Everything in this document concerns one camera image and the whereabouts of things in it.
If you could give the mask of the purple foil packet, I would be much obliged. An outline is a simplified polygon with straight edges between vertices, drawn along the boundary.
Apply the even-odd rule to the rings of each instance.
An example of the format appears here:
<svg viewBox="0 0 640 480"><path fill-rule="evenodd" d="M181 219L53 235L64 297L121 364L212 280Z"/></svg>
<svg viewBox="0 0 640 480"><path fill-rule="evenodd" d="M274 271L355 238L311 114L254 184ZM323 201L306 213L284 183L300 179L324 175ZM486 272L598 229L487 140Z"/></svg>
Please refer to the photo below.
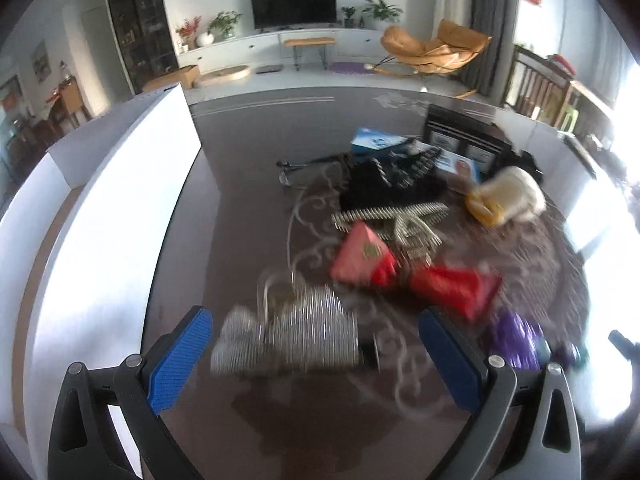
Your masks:
<svg viewBox="0 0 640 480"><path fill-rule="evenodd" d="M551 358L540 326L512 310L502 310L491 327L489 353L517 370L540 370Z"/></svg>

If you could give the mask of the green potted plant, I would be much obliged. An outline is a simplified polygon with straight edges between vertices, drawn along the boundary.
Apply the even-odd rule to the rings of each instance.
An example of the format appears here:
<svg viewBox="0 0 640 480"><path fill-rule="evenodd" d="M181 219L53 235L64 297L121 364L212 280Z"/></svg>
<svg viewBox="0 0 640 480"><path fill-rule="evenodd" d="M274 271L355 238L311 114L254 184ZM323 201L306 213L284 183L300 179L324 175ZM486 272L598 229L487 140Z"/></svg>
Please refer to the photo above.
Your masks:
<svg viewBox="0 0 640 480"><path fill-rule="evenodd" d="M380 22L397 23L404 14L400 6L385 0L364 0L363 13Z"/></svg>
<svg viewBox="0 0 640 480"><path fill-rule="evenodd" d="M235 36L235 27L239 24L243 14L236 11L220 11L210 22L207 31L222 39L231 39Z"/></svg>

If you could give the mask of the pink red envelope packet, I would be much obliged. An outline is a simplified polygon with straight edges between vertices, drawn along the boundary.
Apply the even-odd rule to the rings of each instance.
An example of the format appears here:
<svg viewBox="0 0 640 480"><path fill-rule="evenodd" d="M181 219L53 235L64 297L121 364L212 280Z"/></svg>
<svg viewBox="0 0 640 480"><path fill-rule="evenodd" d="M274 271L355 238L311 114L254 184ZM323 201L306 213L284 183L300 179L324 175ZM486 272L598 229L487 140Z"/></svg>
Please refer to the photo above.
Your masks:
<svg viewBox="0 0 640 480"><path fill-rule="evenodd" d="M398 262L375 232L359 221L343 240L330 277L349 285L389 288L397 282Z"/></svg>

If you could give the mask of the green potted plant left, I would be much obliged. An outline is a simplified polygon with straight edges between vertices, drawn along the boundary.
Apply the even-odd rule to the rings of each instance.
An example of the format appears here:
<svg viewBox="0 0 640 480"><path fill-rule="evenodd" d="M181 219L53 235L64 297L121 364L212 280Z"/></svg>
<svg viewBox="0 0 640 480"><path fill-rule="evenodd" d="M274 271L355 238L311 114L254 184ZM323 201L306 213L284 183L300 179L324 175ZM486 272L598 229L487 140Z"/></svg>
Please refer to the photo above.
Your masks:
<svg viewBox="0 0 640 480"><path fill-rule="evenodd" d="M220 11L210 22L207 31L222 39L231 39L235 36L235 27L239 24L243 14L236 11Z"/></svg>

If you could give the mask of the silver sequin clutch bag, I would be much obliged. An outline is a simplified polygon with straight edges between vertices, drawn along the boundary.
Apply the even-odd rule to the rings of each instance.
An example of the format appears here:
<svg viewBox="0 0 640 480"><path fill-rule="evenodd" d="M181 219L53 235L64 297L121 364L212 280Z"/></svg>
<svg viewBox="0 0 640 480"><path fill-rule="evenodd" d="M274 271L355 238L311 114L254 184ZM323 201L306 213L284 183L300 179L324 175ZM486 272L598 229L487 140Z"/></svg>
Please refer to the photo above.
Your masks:
<svg viewBox="0 0 640 480"><path fill-rule="evenodd" d="M220 376L378 370L378 344L359 333L356 314L328 285L309 285L292 272L262 274L256 309L235 306L210 355Z"/></svg>

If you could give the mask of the black striped gift box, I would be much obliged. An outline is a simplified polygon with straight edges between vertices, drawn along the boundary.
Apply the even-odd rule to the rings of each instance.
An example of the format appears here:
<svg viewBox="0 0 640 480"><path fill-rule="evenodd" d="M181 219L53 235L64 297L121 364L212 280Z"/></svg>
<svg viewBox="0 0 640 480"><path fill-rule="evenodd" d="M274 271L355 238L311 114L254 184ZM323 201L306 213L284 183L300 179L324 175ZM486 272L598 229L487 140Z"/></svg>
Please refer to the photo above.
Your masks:
<svg viewBox="0 0 640 480"><path fill-rule="evenodd" d="M512 151L512 144L495 125L436 104L426 109L422 140L476 162L483 176L491 174Z"/></svg>

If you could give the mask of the orange lounge chair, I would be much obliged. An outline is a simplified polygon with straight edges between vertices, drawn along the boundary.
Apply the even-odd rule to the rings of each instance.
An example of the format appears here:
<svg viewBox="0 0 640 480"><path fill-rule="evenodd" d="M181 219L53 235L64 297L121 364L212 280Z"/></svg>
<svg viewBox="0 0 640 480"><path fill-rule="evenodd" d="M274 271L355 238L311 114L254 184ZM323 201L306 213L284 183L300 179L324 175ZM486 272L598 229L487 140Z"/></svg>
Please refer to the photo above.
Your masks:
<svg viewBox="0 0 640 480"><path fill-rule="evenodd" d="M397 62L416 76L446 75L474 61L489 46L492 37L449 20L441 20L436 36L428 41L411 36L399 25L388 26L380 44L386 57L369 64L367 70L400 77L384 65Z"/></svg>

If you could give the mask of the red foil snack packet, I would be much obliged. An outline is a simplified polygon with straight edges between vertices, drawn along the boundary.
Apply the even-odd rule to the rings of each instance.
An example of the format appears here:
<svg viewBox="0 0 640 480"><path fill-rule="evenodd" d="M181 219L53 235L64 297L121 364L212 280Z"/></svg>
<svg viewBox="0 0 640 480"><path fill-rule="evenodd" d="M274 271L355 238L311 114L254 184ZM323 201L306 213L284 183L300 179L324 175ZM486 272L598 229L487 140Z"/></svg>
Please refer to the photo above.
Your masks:
<svg viewBox="0 0 640 480"><path fill-rule="evenodd" d="M424 266L409 278L409 288L432 306L475 323L492 306L502 277L470 268Z"/></svg>

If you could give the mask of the white yellow work glove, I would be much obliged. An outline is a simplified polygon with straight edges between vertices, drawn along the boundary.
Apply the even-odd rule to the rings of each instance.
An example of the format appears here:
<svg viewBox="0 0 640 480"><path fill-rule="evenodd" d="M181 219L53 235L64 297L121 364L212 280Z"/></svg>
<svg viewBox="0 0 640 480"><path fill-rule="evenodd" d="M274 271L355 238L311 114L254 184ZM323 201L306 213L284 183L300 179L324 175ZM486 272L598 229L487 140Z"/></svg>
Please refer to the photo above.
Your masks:
<svg viewBox="0 0 640 480"><path fill-rule="evenodd" d="M536 180L524 169L511 166L466 194L465 207L483 226L498 228L509 221L538 218L547 202Z"/></svg>

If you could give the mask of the wooden railing shelf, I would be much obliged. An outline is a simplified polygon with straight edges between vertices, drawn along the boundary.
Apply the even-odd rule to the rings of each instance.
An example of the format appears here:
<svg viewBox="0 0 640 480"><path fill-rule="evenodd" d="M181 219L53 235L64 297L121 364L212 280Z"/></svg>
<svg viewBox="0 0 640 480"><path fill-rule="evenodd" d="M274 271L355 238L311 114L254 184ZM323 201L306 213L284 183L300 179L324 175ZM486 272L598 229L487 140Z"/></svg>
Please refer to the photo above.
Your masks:
<svg viewBox="0 0 640 480"><path fill-rule="evenodd" d="M542 58L516 44L502 105L516 114L566 132L574 131L582 102L606 119L612 119L612 107L577 80L569 67L561 55Z"/></svg>

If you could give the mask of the cardboard box on floor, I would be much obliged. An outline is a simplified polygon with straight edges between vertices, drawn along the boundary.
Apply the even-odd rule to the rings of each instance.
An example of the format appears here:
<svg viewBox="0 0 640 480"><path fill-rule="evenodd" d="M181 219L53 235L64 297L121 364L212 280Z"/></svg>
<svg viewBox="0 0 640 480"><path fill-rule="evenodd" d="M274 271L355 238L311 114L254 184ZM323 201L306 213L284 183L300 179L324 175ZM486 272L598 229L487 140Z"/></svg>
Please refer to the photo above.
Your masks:
<svg viewBox="0 0 640 480"><path fill-rule="evenodd" d="M143 86L142 91L149 92L171 84L181 84L183 89L191 89L194 86L194 81L200 76L201 72L197 65L187 65L150 80Z"/></svg>

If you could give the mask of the red flower vase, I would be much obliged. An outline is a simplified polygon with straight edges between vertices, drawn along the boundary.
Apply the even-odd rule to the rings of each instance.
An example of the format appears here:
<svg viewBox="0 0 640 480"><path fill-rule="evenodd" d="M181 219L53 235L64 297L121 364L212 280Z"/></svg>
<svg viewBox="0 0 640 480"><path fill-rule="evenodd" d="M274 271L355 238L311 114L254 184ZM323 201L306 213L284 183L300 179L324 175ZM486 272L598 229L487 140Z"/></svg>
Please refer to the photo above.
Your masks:
<svg viewBox="0 0 640 480"><path fill-rule="evenodd" d="M184 20L181 25L176 27L176 33L179 36L181 43L189 50L196 48L196 33L200 28L202 18L200 16L194 16L190 20Z"/></svg>

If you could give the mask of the black studded cloth bag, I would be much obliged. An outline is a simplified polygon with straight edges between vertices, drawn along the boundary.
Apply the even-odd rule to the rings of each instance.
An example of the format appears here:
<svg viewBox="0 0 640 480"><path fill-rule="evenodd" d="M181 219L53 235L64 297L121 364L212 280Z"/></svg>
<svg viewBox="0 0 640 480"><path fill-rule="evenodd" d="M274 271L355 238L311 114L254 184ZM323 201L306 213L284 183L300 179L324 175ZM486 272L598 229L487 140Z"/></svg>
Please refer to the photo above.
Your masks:
<svg viewBox="0 0 640 480"><path fill-rule="evenodd" d="M347 171L341 211L434 202L446 181L436 171L439 150L406 157L371 157Z"/></svg>

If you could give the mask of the blue white glove box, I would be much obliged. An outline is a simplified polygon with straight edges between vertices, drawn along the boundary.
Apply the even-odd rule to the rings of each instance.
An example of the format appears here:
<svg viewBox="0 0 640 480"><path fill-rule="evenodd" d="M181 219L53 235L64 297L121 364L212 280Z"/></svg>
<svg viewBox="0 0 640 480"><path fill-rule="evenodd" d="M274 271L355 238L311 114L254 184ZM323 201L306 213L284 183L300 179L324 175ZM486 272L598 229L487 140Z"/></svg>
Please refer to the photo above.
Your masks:
<svg viewBox="0 0 640 480"><path fill-rule="evenodd" d="M405 145L408 138L370 128L359 128L350 142L350 152L354 156L378 153Z"/></svg>

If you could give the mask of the blue white mask box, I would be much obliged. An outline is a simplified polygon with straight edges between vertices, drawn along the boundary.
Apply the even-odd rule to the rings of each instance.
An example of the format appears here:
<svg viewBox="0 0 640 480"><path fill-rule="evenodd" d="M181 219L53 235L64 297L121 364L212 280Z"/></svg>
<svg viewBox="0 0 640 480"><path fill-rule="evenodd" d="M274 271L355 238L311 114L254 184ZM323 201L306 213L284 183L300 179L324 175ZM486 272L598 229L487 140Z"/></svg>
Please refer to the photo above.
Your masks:
<svg viewBox="0 0 640 480"><path fill-rule="evenodd" d="M480 170L477 169L476 162L473 159L444 150L438 146L427 145L425 151L435 156L435 174L448 184L454 185L457 183L462 186L473 186L480 183Z"/></svg>

